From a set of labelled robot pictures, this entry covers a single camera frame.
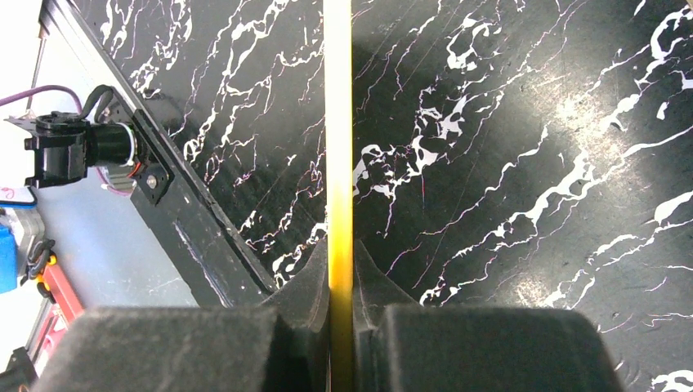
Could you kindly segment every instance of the black marble table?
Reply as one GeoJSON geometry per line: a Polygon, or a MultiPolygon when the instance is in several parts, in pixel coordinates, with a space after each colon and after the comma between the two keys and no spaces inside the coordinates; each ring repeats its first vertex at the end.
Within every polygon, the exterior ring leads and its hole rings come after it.
{"type": "MultiPolygon", "coordinates": [[[[319,1],[77,1],[278,285],[326,233],[319,1]]],[[[693,388],[693,11],[353,0],[355,236],[422,305],[587,315],[693,388]]]]}

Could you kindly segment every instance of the screw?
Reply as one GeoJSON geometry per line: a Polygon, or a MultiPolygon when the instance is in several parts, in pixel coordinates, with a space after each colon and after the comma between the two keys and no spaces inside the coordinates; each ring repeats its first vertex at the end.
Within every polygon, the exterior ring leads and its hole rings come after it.
{"type": "Polygon", "coordinates": [[[157,184],[156,177],[154,177],[154,176],[152,176],[152,175],[150,175],[149,177],[147,177],[147,185],[148,185],[151,189],[156,188],[156,184],[157,184]]]}

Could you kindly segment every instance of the red object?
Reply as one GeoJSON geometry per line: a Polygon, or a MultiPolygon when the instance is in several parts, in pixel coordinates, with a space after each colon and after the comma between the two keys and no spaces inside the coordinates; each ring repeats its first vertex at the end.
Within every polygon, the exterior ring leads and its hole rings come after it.
{"type": "Polygon", "coordinates": [[[82,303],[77,298],[67,277],[59,264],[49,265],[43,271],[43,280],[46,282],[53,298],[60,307],[67,323],[72,323],[83,312],[82,303]]]}

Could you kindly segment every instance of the yellow stick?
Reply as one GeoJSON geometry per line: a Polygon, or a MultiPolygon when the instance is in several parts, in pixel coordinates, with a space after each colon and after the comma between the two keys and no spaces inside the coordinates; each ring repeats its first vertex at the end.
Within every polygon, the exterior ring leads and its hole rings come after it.
{"type": "Polygon", "coordinates": [[[323,4],[331,384],[332,391],[351,391],[351,0],[324,0],[323,4]]]}

